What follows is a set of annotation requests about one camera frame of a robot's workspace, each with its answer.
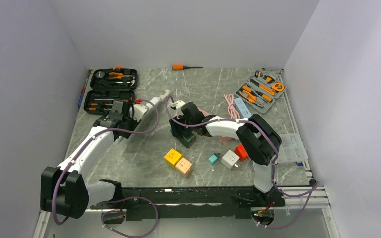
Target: white wall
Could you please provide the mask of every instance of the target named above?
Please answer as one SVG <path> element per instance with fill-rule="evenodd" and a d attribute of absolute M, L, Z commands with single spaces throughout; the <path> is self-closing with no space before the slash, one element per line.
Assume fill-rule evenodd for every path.
<path fill-rule="evenodd" d="M 48 0 L 0 0 L 0 238 L 33 235 L 40 174 L 64 158 L 85 74 Z"/>
<path fill-rule="evenodd" d="M 318 0 L 51 0 L 86 66 L 284 67 Z"/>
<path fill-rule="evenodd" d="M 285 78 L 342 237 L 381 237 L 381 0 L 321 1 Z"/>

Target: marble surface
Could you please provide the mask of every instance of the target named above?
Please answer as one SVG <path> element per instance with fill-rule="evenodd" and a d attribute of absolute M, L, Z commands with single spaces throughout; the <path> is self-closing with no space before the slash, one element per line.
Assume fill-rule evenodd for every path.
<path fill-rule="evenodd" d="M 221 117 L 229 117 L 224 94 L 233 93 L 254 73 L 254 69 L 137 69 L 139 75 L 137 98 L 151 99 L 169 89 L 175 100 L 193 101 L 198 107 Z M 229 170 L 221 162 L 213 166 L 208 158 L 214 153 L 224 154 L 234 150 L 238 141 L 221 143 L 216 137 L 197 136 L 196 143 L 186 149 L 170 133 L 164 105 L 159 106 L 161 118 L 158 128 L 147 135 L 132 135 L 128 140 L 115 141 L 97 160 L 87 176 L 89 183 L 111 179 L 123 187 L 173 187 L 173 186 L 242 186 L 252 185 L 254 169 L 250 161 L 241 162 L 239 168 Z M 295 133 L 295 123 L 289 114 L 284 96 L 262 115 L 279 134 Z M 91 115 L 81 107 L 74 127 L 68 154 L 83 141 L 99 115 Z M 146 130 L 155 124 L 155 114 L 143 121 L 137 130 Z M 187 178 L 181 176 L 164 161 L 164 155 L 175 148 L 193 163 L 194 169 Z M 279 185 L 307 185 L 305 170 L 295 163 L 277 166 Z"/>

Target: teal cube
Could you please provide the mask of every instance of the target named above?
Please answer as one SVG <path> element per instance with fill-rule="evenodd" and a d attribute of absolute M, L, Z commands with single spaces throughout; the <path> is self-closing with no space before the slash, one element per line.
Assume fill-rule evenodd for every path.
<path fill-rule="evenodd" d="M 217 153 L 214 153 L 213 155 L 211 155 L 211 157 L 209 157 L 208 161 L 211 165 L 213 165 L 215 162 L 217 162 L 217 160 L 220 158 L 220 155 L 217 154 Z"/>

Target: white robotic arm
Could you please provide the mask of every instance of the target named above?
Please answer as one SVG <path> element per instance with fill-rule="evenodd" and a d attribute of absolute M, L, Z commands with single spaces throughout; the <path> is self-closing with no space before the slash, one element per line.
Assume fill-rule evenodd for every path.
<path fill-rule="evenodd" d="M 170 91 L 166 91 L 163 95 L 151 99 L 150 102 L 158 106 L 169 95 Z M 151 103 L 126 104 L 114 100 L 111 112 L 96 120 L 94 127 L 80 146 L 56 168 L 47 167 L 42 172 L 41 209 L 51 211 L 55 187 L 58 187 L 58 192 L 56 201 L 53 203 L 56 205 L 57 213 L 73 218 L 79 218 L 91 205 L 120 199 L 122 195 L 120 183 L 101 180 L 95 184 L 85 184 L 84 178 L 87 177 L 100 154 L 104 153 L 117 138 L 129 138 L 130 133 L 116 129 L 134 131 L 139 123 L 154 110 Z M 67 172 L 62 179 L 65 186 L 59 186 L 57 179 L 65 169 Z"/>
<path fill-rule="evenodd" d="M 151 102 L 157 106 L 165 101 L 168 95 L 169 92 L 166 92 L 164 95 L 153 98 Z M 258 131 L 242 122 L 220 121 L 221 117 L 215 115 L 205 117 L 192 102 L 184 103 L 183 101 L 176 101 L 170 104 L 170 106 L 176 109 L 176 116 L 174 118 L 179 122 L 169 120 L 172 127 L 172 135 L 182 143 L 184 141 L 189 142 L 189 138 L 194 137 L 193 131 L 199 135 L 209 137 L 228 136 L 240 140 L 254 163 L 254 186 L 262 194 L 265 194 L 267 199 L 267 194 L 271 192 L 273 187 L 271 182 L 272 163 L 270 163 L 273 152 L 263 138 L 257 136 Z M 119 182 L 103 179 L 95 184 L 85 184 L 83 177 L 87 177 L 99 155 L 106 151 L 117 138 L 129 138 L 130 133 L 116 129 L 135 130 L 152 108 L 151 104 L 140 103 L 134 104 L 132 109 L 131 105 L 128 106 L 114 101 L 112 111 L 100 117 L 94 123 L 94 127 L 85 140 L 68 158 L 61 162 L 57 168 L 47 167 L 42 172 L 41 209 L 51 211 L 52 204 L 54 204 L 57 214 L 79 218 L 85 212 L 85 209 L 91 205 L 102 201 L 122 199 L 122 187 Z M 276 148 L 279 147 L 281 138 L 259 115 L 253 115 L 247 120 L 257 123 L 274 142 Z M 208 121 L 213 122 L 205 126 L 195 126 L 192 128 L 185 125 L 196 125 Z M 67 169 L 67 172 L 62 179 L 62 183 L 65 186 L 59 186 L 57 179 L 65 169 Z M 52 195 L 54 195 L 56 187 L 58 191 L 55 192 L 57 196 L 54 199 Z"/>

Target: black tool case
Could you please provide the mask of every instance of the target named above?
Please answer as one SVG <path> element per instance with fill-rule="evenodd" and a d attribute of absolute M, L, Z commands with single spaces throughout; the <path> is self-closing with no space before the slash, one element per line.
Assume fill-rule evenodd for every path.
<path fill-rule="evenodd" d="M 119 79 L 109 73 L 123 74 Z M 135 100 L 134 90 L 138 83 L 138 72 L 130 68 L 108 68 L 97 69 L 91 72 L 90 90 L 84 100 L 84 110 L 90 114 L 101 115 L 111 110 L 113 100 L 118 99 L 125 102 Z"/>

